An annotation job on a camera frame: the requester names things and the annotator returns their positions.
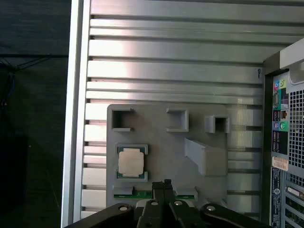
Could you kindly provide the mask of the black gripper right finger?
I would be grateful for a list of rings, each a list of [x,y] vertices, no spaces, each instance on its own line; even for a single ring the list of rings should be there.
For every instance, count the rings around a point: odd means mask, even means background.
[[[177,228],[269,228],[260,221],[230,210],[219,204],[208,203],[200,209],[185,200],[176,199],[170,179],[164,180],[165,202]]]

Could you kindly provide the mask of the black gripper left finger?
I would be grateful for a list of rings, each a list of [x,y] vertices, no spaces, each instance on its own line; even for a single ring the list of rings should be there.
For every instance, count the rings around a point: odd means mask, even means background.
[[[152,183],[152,199],[143,206],[117,203],[68,225],[69,228],[156,228],[162,225],[166,181]]]

